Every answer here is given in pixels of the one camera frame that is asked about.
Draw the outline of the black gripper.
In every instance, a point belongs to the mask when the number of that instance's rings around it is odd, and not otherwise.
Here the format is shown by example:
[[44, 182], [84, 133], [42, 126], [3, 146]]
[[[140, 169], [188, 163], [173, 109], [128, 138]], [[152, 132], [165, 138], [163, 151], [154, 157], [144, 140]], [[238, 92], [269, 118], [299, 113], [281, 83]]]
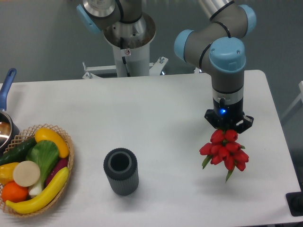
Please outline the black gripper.
[[254, 122], [252, 116], [243, 115], [243, 98], [237, 103], [223, 107], [213, 99], [214, 109], [207, 109], [204, 118], [215, 128], [233, 128], [241, 134], [249, 129]]

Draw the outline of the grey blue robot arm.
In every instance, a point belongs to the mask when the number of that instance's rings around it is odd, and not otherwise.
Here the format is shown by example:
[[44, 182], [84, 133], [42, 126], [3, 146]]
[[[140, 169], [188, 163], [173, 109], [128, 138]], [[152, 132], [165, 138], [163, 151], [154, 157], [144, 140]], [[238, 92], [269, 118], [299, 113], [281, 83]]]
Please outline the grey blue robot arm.
[[[174, 52], [211, 76], [214, 107], [205, 113], [208, 122], [242, 133], [254, 119], [243, 111], [246, 54], [241, 39], [256, 26], [256, 15], [232, 0], [203, 0], [201, 6], [210, 25], [198, 32], [180, 32]], [[119, 77], [150, 75], [150, 43], [156, 28], [141, 1], [83, 0], [77, 13], [90, 32], [102, 32], [112, 46]]]

